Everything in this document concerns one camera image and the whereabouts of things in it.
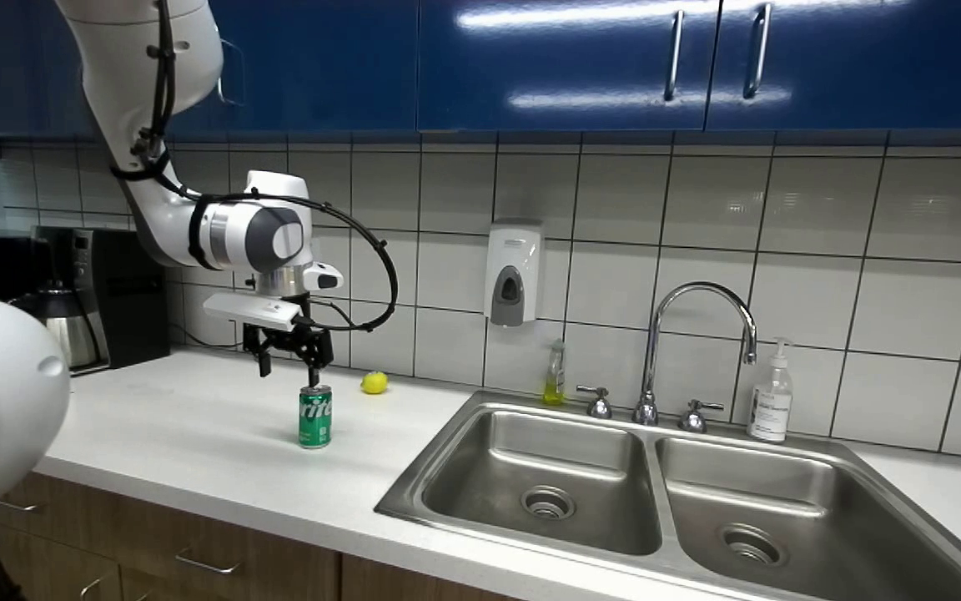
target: green bottle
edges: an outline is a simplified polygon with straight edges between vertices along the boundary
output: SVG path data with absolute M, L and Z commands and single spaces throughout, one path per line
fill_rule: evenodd
M 303 387 L 299 390 L 299 444 L 327 446 L 333 441 L 333 390 Z

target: lower cabinet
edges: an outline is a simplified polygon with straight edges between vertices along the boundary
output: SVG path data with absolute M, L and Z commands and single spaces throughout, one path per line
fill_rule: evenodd
M 496 601 L 39 475 L 0 499 L 0 557 L 25 601 Z

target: sink drain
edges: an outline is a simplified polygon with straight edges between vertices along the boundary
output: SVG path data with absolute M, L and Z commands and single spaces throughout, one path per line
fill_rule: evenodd
M 572 514 L 572 496 L 552 485 L 537 485 L 531 492 L 525 492 L 525 510 L 540 516 L 540 520 L 565 520 Z
M 727 524 L 725 546 L 754 565 L 785 565 L 782 544 L 754 524 L 739 524 L 739 520 Z

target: wall-mounted soap dispenser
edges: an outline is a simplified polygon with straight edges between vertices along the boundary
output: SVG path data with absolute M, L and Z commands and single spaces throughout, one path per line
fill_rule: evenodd
M 485 316 L 501 327 L 537 320 L 545 233 L 496 223 L 487 233 Z

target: yellow bottle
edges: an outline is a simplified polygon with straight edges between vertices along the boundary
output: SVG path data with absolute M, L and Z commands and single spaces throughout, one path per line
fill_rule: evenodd
M 545 408 L 568 408 L 559 365 L 565 365 L 565 345 L 558 339 L 551 347 L 551 365 L 546 365 L 546 374 L 545 374 L 545 390 L 540 390 L 540 405 Z

